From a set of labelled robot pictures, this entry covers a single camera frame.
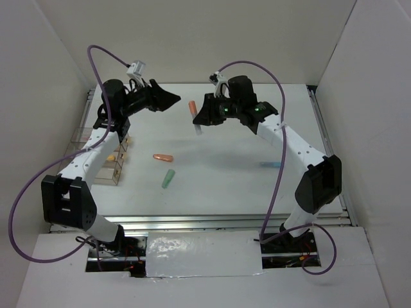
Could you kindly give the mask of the orange capped clear marker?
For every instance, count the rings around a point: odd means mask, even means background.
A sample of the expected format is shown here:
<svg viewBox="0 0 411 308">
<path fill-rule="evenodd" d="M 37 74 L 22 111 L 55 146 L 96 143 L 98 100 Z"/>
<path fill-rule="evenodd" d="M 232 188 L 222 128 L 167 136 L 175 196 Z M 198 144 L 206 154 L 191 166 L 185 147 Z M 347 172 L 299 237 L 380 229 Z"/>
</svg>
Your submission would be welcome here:
<svg viewBox="0 0 411 308">
<path fill-rule="evenodd" d="M 193 101 L 193 100 L 189 101 L 188 106 L 189 106 L 189 110 L 190 110 L 192 119 L 195 119 L 195 117 L 196 117 L 197 114 L 198 114 L 198 112 L 197 112 L 197 106 L 196 106 L 195 101 Z M 195 132 L 196 132 L 197 135 L 202 135 L 202 134 L 203 134 L 200 125 L 194 124 L 194 127 L 195 127 Z"/>
</svg>

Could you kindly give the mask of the blue capped clear marker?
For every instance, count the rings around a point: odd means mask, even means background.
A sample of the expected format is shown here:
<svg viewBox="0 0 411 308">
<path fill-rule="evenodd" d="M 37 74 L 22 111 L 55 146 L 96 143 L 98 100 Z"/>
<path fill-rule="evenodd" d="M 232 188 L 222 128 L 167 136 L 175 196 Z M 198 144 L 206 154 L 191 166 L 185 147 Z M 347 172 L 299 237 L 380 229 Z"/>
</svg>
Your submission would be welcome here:
<svg viewBox="0 0 411 308">
<path fill-rule="evenodd" d="M 266 168 L 280 168 L 281 162 L 260 162 L 259 165 Z"/>
</svg>

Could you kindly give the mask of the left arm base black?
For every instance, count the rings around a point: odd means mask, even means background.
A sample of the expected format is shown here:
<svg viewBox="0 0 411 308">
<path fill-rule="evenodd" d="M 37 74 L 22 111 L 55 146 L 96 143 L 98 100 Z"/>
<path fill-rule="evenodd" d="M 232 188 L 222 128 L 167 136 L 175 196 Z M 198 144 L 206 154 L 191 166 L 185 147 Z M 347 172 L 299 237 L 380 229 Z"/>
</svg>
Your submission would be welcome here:
<svg viewBox="0 0 411 308">
<path fill-rule="evenodd" d="M 85 240 L 77 236 L 78 243 L 86 243 L 89 247 L 86 273 L 123 272 L 130 277 L 144 278 L 146 276 L 146 242 L 147 237 L 126 237 L 119 249 L 108 247 L 95 239 Z"/>
</svg>

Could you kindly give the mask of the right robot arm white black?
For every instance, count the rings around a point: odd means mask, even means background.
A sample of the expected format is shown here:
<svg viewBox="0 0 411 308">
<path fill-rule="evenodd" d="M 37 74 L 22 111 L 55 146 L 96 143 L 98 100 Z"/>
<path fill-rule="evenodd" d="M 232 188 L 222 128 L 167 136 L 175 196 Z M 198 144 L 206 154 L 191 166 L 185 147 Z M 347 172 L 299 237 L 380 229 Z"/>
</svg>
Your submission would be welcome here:
<svg viewBox="0 0 411 308">
<path fill-rule="evenodd" d="M 292 213 L 281 225 L 280 243 L 293 252 L 302 244 L 302 235 L 315 222 L 323 206 L 342 192 L 342 162 L 327 156 L 288 126 L 268 102 L 259 101 L 247 76 L 231 79 L 216 72 L 209 77 L 215 86 L 204 96 L 204 103 L 193 124 L 216 126 L 226 119 L 238 119 L 255 135 L 282 149 L 281 163 L 290 163 L 300 177 Z"/>
</svg>

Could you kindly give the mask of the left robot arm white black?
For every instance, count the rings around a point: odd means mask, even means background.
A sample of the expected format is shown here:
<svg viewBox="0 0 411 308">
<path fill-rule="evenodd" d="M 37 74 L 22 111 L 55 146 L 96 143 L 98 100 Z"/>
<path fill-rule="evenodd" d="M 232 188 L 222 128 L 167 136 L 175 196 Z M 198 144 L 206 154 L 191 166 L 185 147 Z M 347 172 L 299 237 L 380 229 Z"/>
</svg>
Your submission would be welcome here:
<svg viewBox="0 0 411 308">
<path fill-rule="evenodd" d="M 133 240 L 125 236 L 121 225 L 98 214 L 91 193 L 94 179 L 127 136 L 130 116 L 145 108 L 163 112 L 181 100 L 154 79 L 142 85 L 130 81 L 129 85 L 131 88 L 127 89 L 122 81 L 111 79 L 101 86 L 103 103 L 89 140 L 59 174 L 47 175 L 41 182 L 45 221 L 81 230 L 113 256 L 124 253 Z"/>
</svg>

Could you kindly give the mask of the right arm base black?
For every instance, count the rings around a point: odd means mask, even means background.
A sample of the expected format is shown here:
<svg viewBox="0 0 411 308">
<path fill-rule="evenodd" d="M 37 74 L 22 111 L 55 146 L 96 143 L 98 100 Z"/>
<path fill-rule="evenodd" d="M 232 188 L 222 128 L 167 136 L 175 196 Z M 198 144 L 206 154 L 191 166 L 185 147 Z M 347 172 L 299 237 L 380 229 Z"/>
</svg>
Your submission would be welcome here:
<svg viewBox="0 0 411 308">
<path fill-rule="evenodd" d="M 317 244 L 311 230 L 298 238 L 282 235 L 260 247 L 263 269 L 300 268 L 304 261 L 307 267 L 320 266 Z"/>
</svg>

